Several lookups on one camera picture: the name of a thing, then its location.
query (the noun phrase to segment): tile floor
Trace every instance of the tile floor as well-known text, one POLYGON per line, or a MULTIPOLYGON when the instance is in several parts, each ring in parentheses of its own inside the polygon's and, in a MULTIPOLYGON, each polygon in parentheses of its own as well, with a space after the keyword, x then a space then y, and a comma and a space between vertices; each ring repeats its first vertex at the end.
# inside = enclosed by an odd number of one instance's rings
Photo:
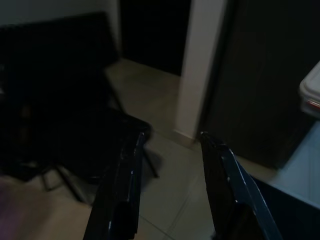
MULTIPOLYGON (((143 166, 138 235, 145 240, 209 240, 214 232, 199 144, 186 147, 173 133, 178 76, 129 60, 107 70, 126 111, 154 128, 147 149, 160 178, 143 166)), ((256 178, 320 206, 320 123, 280 171, 239 158, 256 178)), ((52 185, 59 179, 50 173, 52 185)), ((28 184, 40 187, 39 179, 28 184)), ((53 194, 70 197, 62 186, 53 194)))

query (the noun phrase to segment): dark wooden door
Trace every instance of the dark wooden door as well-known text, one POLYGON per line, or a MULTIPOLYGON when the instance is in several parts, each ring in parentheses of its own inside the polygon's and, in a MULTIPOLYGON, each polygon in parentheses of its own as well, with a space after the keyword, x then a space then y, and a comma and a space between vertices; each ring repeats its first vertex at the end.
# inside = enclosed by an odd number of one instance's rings
POLYGON ((180 75, 191 0, 120 0, 123 57, 180 75))
POLYGON ((240 156, 280 167, 314 122, 300 110, 299 84, 320 61, 320 2, 237 3, 200 128, 240 156))

